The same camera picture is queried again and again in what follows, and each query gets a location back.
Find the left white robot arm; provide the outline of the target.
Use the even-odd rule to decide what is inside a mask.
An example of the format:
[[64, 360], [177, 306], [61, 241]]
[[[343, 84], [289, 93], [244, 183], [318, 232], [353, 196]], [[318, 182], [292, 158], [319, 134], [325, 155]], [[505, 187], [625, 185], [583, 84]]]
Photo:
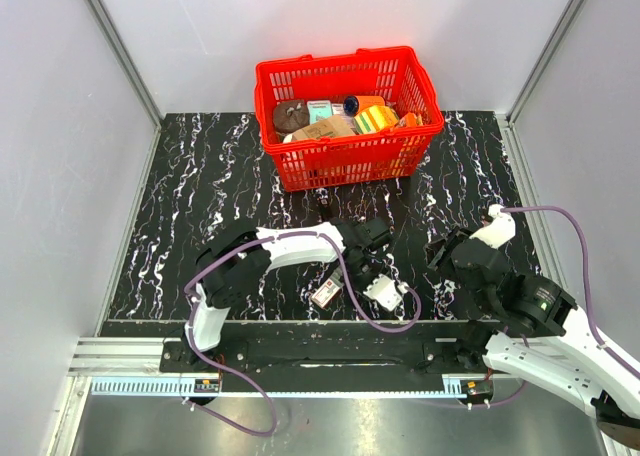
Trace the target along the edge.
[[379, 218], [363, 223], [330, 220], [301, 228], [255, 227], [233, 223], [196, 260], [196, 276], [186, 285], [193, 313], [185, 324], [182, 360], [195, 371], [211, 368], [232, 306], [244, 300], [257, 281], [275, 269], [342, 260], [343, 280], [352, 291], [393, 311], [402, 300], [396, 285], [372, 254], [391, 242]]

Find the staple box red white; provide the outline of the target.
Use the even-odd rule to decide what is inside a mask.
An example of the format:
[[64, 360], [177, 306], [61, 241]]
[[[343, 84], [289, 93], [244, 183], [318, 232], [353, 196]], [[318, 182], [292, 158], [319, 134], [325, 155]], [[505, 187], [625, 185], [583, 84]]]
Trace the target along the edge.
[[318, 307], [326, 308], [331, 300], [338, 295], [344, 287], [343, 272], [336, 268], [328, 279], [313, 293], [310, 300]]

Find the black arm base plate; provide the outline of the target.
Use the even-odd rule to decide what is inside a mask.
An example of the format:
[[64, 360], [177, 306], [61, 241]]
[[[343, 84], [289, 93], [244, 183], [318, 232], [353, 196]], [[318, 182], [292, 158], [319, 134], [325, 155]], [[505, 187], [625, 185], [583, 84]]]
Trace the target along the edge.
[[386, 334], [364, 322], [227, 322], [207, 356], [269, 393], [442, 391], [446, 375], [484, 377], [486, 327], [421, 322]]

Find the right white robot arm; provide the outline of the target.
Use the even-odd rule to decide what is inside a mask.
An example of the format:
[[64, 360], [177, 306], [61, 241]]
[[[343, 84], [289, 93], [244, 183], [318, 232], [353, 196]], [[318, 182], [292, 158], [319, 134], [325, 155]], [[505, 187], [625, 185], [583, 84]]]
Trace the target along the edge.
[[467, 229], [427, 249], [428, 267], [459, 285], [489, 321], [470, 321], [444, 359], [468, 372], [483, 366], [554, 394], [593, 418], [598, 429], [639, 447], [639, 380], [612, 343], [598, 342], [587, 312], [552, 280], [519, 272], [505, 255]]

